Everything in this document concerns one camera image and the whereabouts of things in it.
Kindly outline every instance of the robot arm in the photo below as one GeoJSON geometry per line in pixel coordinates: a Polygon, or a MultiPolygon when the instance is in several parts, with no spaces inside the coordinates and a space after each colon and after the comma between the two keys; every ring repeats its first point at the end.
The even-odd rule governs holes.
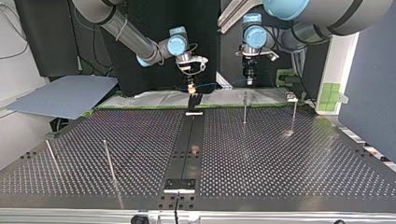
{"type": "MultiPolygon", "coordinates": [[[[263,5],[271,16],[283,21],[296,21],[289,30],[281,31],[277,40],[283,44],[285,51],[292,51],[332,35],[352,35],[362,31],[381,20],[393,1],[233,0],[220,16],[218,24],[225,34],[250,9],[263,5]]],[[[272,37],[269,35],[266,40],[271,42],[272,37]]]]}
{"type": "Polygon", "coordinates": [[[243,74],[252,85],[257,74],[258,57],[271,51],[293,52],[308,45],[323,43],[333,35],[352,35],[381,20],[393,0],[233,0],[220,16],[219,30],[226,33],[243,17],[243,43],[237,55],[242,56],[243,74]],[[294,21],[288,30],[262,27],[260,13],[248,13],[263,5],[265,11],[283,21],[294,21]]]}
{"type": "Polygon", "coordinates": [[[192,76],[205,71],[205,64],[208,60],[204,57],[192,56],[196,48],[191,49],[186,29],[184,27],[171,29],[170,38],[156,43],[145,37],[117,11],[116,5],[122,2],[124,0],[73,0],[82,16],[105,28],[128,49],[136,53],[137,60],[142,66],[163,64],[165,59],[176,57],[178,68],[190,79],[189,91],[195,92],[192,76]],[[198,69],[193,67],[196,63],[199,64],[198,69]]]}

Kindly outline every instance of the gray panel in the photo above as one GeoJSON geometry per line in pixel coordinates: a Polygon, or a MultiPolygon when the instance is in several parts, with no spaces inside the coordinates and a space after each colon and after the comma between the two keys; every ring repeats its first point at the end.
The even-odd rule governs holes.
{"type": "Polygon", "coordinates": [[[19,112],[77,119],[96,106],[117,84],[113,77],[60,78],[9,105],[19,112]]]}
{"type": "Polygon", "coordinates": [[[396,161],[396,3],[379,24],[361,32],[340,121],[396,161]]]}

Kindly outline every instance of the metal bracket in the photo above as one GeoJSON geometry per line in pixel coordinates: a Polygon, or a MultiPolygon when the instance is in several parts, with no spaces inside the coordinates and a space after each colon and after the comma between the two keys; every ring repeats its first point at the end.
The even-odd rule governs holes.
{"type": "Polygon", "coordinates": [[[163,192],[192,194],[195,193],[195,182],[194,179],[168,179],[163,192]]]}
{"type": "Polygon", "coordinates": [[[246,57],[255,57],[255,56],[262,56],[262,55],[266,55],[272,62],[276,61],[279,58],[279,55],[277,55],[271,49],[262,49],[260,54],[246,53],[246,52],[242,52],[242,51],[238,51],[235,53],[235,56],[246,56],[246,57]]]}
{"type": "Polygon", "coordinates": [[[262,0],[233,0],[219,17],[219,31],[227,33],[245,14],[258,5],[262,5],[262,0]]]}
{"type": "Polygon", "coordinates": [[[338,102],[346,105],[349,102],[349,98],[344,94],[340,94],[340,99],[338,102]]]}

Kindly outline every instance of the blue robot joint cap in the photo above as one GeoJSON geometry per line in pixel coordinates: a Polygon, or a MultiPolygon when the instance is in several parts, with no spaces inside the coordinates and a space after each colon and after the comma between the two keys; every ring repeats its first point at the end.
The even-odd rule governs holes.
{"type": "Polygon", "coordinates": [[[244,41],[250,47],[254,49],[260,49],[264,47],[265,43],[267,42],[267,32],[264,28],[258,25],[250,26],[245,31],[244,41]]]}
{"type": "Polygon", "coordinates": [[[282,21],[292,21],[308,7],[310,0],[263,0],[265,11],[282,21]]]}

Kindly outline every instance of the metal clamp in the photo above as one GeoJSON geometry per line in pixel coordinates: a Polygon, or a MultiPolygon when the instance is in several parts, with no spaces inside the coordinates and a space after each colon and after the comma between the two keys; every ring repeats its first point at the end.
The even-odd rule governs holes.
{"type": "Polygon", "coordinates": [[[276,61],[279,58],[279,55],[277,55],[271,49],[262,49],[260,52],[251,52],[251,51],[241,50],[241,51],[236,52],[235,55],[236,56],[246,56],[246,57],[255,57],[255,56],[266,55],[272,62],[276,61]]]}

